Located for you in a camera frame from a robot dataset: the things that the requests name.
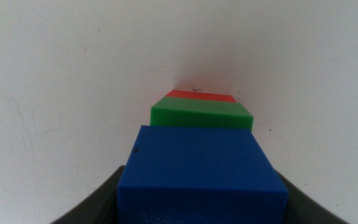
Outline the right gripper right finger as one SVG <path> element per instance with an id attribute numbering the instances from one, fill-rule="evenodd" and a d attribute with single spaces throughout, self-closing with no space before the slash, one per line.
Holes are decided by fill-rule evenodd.
<path id="1" fill-rule="evenodd" d="M 284 224 L 349 224 L 325 209 L 276 171 L 288 190 Z"/>

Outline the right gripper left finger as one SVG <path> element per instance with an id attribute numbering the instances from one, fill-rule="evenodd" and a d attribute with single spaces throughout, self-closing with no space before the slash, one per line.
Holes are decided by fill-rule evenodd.
<path id="1" fill-rule="evenodd" d="M 117 185 L 125 166 L 120 166 L 98 189 L 53 224 L 118 224 Z"/>

